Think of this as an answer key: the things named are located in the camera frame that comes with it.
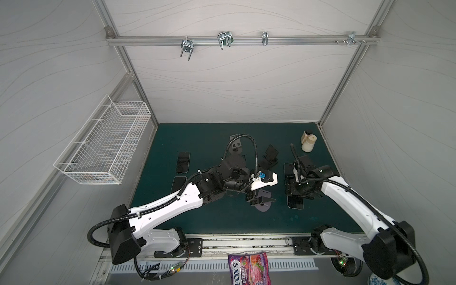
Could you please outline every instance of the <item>green work surface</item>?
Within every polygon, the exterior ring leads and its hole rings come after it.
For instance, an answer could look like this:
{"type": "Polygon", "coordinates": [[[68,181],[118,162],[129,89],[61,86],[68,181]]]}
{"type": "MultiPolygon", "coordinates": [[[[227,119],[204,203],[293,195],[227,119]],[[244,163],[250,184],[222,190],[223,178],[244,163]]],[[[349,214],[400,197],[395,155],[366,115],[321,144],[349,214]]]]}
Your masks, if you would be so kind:
{"type": "MultiPolygon", "coordinates": [[[[245,202],[245,195],[225,195],[220,200],[174,217],[157,228],[181,227],[185,233],[301,233],[310,232],[322,224],[330,224],[346,232],[361,232],[359,226],[333,200],[324,196],[314,200],[304,199],[304,209],[287,206],[285,195],[284,163],[292,163],[290,143],[295,145],[298,156],[300,139],[304,130],[311,129],[318,137],[312,152],[308,153],[317,167],[334,162],[314,123],[254,123],[254,124],[160,124],[149,152],[132,207],[141,206],[170,194],[175,176],[187,176],[220,164],[229,137],[249,134],[258,145],[259,161],[269,145],[279,154],[278,163],[270,170],[277,173],[279,183],[266,186],[277,199],[267,212],[260,212],[245,202]],[[190,152],[190,167],[186,174],[176,174],[177,155],[190,152]]],[[[254,167],[252,143],[241,138],[242,153],[247,167],[254,167]]]]}

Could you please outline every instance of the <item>metal hook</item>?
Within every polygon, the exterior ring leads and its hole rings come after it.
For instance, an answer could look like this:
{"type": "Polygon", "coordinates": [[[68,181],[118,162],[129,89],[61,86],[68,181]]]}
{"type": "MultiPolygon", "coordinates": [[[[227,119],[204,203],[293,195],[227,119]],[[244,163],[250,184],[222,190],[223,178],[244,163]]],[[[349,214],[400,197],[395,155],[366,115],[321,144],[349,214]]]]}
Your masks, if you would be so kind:
{"type": "Polygon", "coordinates": [[[267,46],[269,44],[269,33],[264,31],[261,38],[263,39],[263,46],[267,46]]]}
{"type": "Polygon", "coordinates": [[[223,50],[223,41],[226,41],[226,45],[231,47],[231,42],[233,41],[233,35],[230,31],[223,31],[217,35],[218,43],[220,48],[223,50]]]}
{"type": "Polygon", "coordinates": [[[187,60],[190,60],[193,49],[195,48],[195,45],[193,44],[193,42],[185,39],[181,42],[181,48],[182,48],[181,57],[184,52],[189,52],[187,60]]]}

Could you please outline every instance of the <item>white robotic arm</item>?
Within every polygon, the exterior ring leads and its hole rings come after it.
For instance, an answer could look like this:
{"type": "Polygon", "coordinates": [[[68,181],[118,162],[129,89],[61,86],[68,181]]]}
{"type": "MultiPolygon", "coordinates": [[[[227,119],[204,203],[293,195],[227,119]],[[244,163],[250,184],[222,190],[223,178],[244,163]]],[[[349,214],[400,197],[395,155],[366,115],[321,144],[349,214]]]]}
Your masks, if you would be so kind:
{"type": "MultiPolygon", "coordinates": [[[[273,172],[271,173],[272,181],[264,182],[261,177],[258,177],[252,183],[249,191],[254,193],[255,190],[263,188],[264,186],[277,184],[277,174],[273,172]]],[[[179,191],[176,191],[175,193],[165,196],[152,203],[139,207],[133,207],[130,209],[130,213],[140,213],[141,211],[161,205],[175,197],[178,192],[179,191]]],[[[155,229],[155,227],[177,215],[182,214],[183,212],[201,207],[203,205],[203,198],[200,196],[201,193],[197,185],[190,183],[187,185],[182,195],[180,195],[180,198],[171,205],[158,211],[130,219],[130,226],[135,228],[133,236],[137,240],[142,238],[146,241],[146,244],[141,248],[141,251],[148,250],[172,252],[175,250],[181,244],[179,233],[173,228],[169,230],[158,230],[155,229]]]]}
{"type": "Polygon", "coordinates": [[[411,284],[396,274],[418,262],[423,279],[429,283],[426,266],[415,249],[415,231],[405,221],[396,222],[354,191],[345,180],[335,175],[329,166],[316,168],[309,157],[295,157],[290,176],[285,173],[287,195],[313,199],[320,193],[334,200],[359,225],[366,236],[346,233],[330,225],[312,231],[311,249],[323,254],[334,249],[363,262],[380,278],[395,277],[403,284],[411,284]]]}

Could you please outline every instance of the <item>candy bag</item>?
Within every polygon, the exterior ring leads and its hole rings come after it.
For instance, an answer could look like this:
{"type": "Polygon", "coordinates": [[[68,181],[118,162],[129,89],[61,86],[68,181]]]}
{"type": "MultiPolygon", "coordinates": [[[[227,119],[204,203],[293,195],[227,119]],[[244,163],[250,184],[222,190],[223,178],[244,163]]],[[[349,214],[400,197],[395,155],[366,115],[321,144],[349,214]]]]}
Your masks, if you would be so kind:
{"type": "Polygon", "coordinates": [[[228,255],[233,285],[271,285],[268,257],[259,254],[228,255]]]}

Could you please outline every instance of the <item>wall-mounted wire basket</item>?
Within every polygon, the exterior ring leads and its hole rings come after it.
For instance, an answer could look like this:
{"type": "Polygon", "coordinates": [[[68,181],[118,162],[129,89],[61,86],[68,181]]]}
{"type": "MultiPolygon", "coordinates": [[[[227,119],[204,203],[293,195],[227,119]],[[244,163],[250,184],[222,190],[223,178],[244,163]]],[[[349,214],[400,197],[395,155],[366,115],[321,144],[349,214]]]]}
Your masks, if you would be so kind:
{"type": "Polygon", "coordinates": [[[76,135],[54,163],[79,184],[121,184],[150,118],[144,102],[114,102],[106,97],[103,102],[110,103],[100,103],[78,135],[83,130],[88,133],[80,141],[76,135]]]}

